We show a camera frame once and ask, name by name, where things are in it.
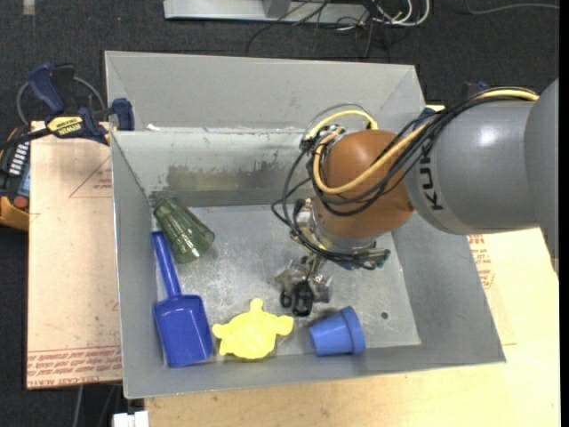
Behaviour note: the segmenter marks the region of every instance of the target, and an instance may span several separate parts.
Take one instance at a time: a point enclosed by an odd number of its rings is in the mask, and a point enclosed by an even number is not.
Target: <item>cardboard sheet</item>
[[[110,149],[32,143],[27,387],[122,378]]]

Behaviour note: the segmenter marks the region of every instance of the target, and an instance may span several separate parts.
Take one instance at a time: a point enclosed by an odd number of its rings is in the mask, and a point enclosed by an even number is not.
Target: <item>bin floor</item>
[[[280,285],[275,277],[291,260],[307,252],[289,238],[288,229],[268,205],[195,207],[191,211],[214,233],[213,246],[197,261],[176,264],[184,294],[198,294],[204,300],[210,326],[227,323],[249,310],[255,297],[263,309],[277,315],[291,312],[280,305]],[[295,318],[293,332],[277,337],[276,356],[312,352],[307,326],[332,312],[351,305],[364,329],[367,348],[420,344],[404,274],[391,234],[377,239],[377,247],[391,255],[381,269],[345,270],[327,262],[321,272],[332,276],[329,303],[315,303],[307,318]],[[158,299],[165,298],[158,278]],[[231,359],[217,352],[212,359]]]

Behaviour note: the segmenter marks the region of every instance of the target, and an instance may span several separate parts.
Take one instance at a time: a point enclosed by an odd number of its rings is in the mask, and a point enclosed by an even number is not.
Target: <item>orange object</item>
[[[395,134],[392,132],[383,130],[363,130],[344,136],[330,149],[330,153],[322,163],[323,175],[328,185],[337,187],[356,179],[373,163],[394,137]],[[391,165],[392,162],[389,160],[377,173],[341,196],[326,196],[333,199],[354,197],[371,188],[387,173]],[[350,217],[334,215],[327,211],[317,197],[316,217],[328,232],[341,238],[371,238],[391,231],[406,222],[414,211],[407,196],[405,184],[402,181],[399,182],[402,176],[403,172],[391,179],[387,189],[393,188],[393,190],[388,194],[380,197],[363,212]],[[336,205],[334,208],[347,212],[358,206],[359,204]]]

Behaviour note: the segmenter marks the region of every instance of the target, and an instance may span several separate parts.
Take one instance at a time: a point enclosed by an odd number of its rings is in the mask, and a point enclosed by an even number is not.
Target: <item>yellow cable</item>
[[[539,98],[539,95],[537,95],[536,93],[531,93],[531,92],[526,92],[523,90],[516,90],[516,89],[504,89],[504,90],[493,90],[493,91],[481,93],[476,97],[476,100],[480,100],[483,98],[492,98],[492,97],[496,97],[496,96],[521,98],[521,99],[529,100],[529,101],[537,101]],[[373,123],[375,125],[375,128],[373,128],[373,129],[377,129],[377,124],[372,120],[371,117],[367,116],[366,113],[364,113],[362,111],[357,111],[357,110],[348,110],[348,111],[339,112],[337,114],[334,114],[332,116],[325,118],[322,122],[317,124],[312,129],[312,131],[309,133],[309,137],[314,137],[318,133],[318,130],[320,128],[322,128],[324,125],[326,125],[328,122],[330,122],[331,120],[334,120],[336,117],[340,117],[341,115],[347,115],[347,114],[365,115],[365,117],[370,120],[370,123]],[[324,150],[325,145],[329,141],[331,141],[332,139],[334,139],[338,135],[338,133],[336,133],[336,132],[334,132],[332,134],[328,134],[327,136],[325,136],[320,141],[320,143],[318,144],[318,146],[314,152],[314,159],[312,162],[312,172],[314,175],[315,184],[324,193],[327,193],[329,195],[338,195],[341,193],[345,193],[346,191],[350,191],[351,189],[353,189],[354,187],[356,187],[357,185],[359,185],[360,183],[365,181],[367,178],[369,178],[372,174],[374,174],[380,168],[382,168],[388,162],[388,160],[391,158],[391,156],[393,156],[394,153],[396,153],[400,149],[402,149],[405,145],[407,145],[409,143],[409,141],[414,139],[417,136],[417,134],[419,134],[419,132],[421,131],[421,129],[424,125],[425,124],[418,126],[412,132],[407,134],[407,136],[405,136],[401,141],[399,141],[397,144],[395,144],[380,159],[376,160],[375,163],[370,165],[370,167],[368,167],[365,171],[363,171],[360,175],[358,175],[356,177],[356,179],[354,179],[353,181],[350,181],[344,185],[341,185],[340,187],[334,187],[334,188],[328,187],[327,185],[324,184],[324,182],[322,181],[322,178],[320,177],[320,169],[319,169],[320,168],[320,160],[322,158],[322,150]]]
[[[320,188],[324,193],[327,193],[329,195],[338,195],[340,193],[345,193],[346,191],[353,189],[354,187],[356,187],[357,185],[362,183],[364,180],[366,180],[368,177],[370,177],[378,169],[383,167],[388,162],[388,160],[391,158],[391,156],[394,153],[396,153],[400,149],[402,149],[405,145],[407,145],[409,143],[410,140],[412,140],[413,138],[415,138],[417,136],[417,134],[419,134],[419,132],[422,130],[423,126],[424,126],[424,124],[415,128],[412,132],[407,134],[401,141],[399,141],[391,149],[389,149],[379,160],[377,160],[375,163],[373,163],[373,165],[371,165],[365,171],[363,171],[361,174],[359,174],[356,177],[356,179],[354,179],[353,181],[350,181],[350,182],[348,182],[348,183],[346,183],[340,187],[335,187],[335,188],[331,188],[331,187],[328,187],[327,185],[325,185],[324,182],[322,181],[322,178],[320,177],[319,167],[320,167],[320,158],[322,156],[322,150],[324,149],[324,146],[329,141],[331,141],[333,138],[336,137],[336,134],[334,134],[334,133],[328,134],[328,136],[323,138],[322,141],[320,142],[320,144],[318,144],[318,147],[314,152],[314,160],[312,162],[312,172],[314,175],[314,182],[316,183],[318,188]]]
[[[496,96],[504,96],[504,97],[511,97],[511,98],[521,98],[523,100],[528,101],[537,101],[540,98],[540,95],[537,93],[526,92],[524,90],[516,90],[516,89],[500,89],[500,90],[490,90],[488,92],[480,93],[476,99],[482,98],[492,98]]]
[[[361,116],[361,117],[365,117],[368,122],[370,123],[370,127],[373,130],[377,130],[378,126],[377,126],[377,122],[375,120],[373,120],[373,117],[370,116],[367,112],[363,111],[363,110],[359,110],[359,109],[347,109],[347,110],[343,110],[340,112],[336,112],[336,114],[332,114],[331,116],[325,118],[324,120],[321,120],[320,122],[318,122],[310,131],[309,133],[306,135],[306,137],[304,138],[305,140],[309,140],[312,139],[314,137],[317,136],[318,132],[320,131],[320,129],[323,126],[326,126],[328,123],[332,122],[333,120],[335,120],[336,118],[339,117],[344,117],[344,116]]]

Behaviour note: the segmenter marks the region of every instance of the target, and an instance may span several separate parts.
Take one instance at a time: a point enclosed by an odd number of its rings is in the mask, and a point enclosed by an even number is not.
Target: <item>metal stand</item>
[[[322,6],[324,0],[164,0],[168,20],[254,20],[298,22]],[[365,14],[361,4],[327,4],[306,22],[345,24]]]

